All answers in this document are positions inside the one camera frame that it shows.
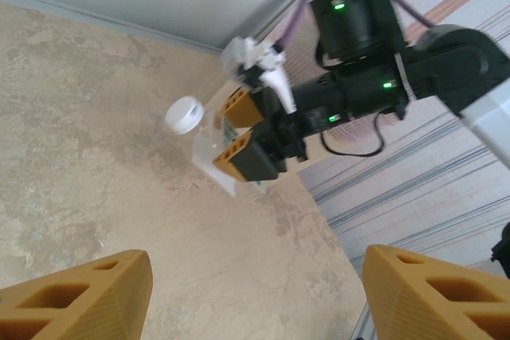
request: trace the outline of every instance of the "purple cable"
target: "purple cable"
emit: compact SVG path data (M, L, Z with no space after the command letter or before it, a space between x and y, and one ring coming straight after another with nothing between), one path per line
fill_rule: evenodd
M292 35L296 31L296 27L299 24L299 21L301 19L301 16L303 15L304 10L306 10L308 2L309 0L301 0L300 4L297 7L296 12L292 16L291 21L287 25L287 29L285 30L284 34L280 37L280 39L278 39L277 44L282 49L285 49L285 47L288 45L288 42L292 38Z
M415 18L417 21L422 23L427 28L432 28L435 26L434 23L430 19L428 19L426 16L420 14L418 11L416 11L408 2L405 0L395 0L409 15L411 15L413 18Z

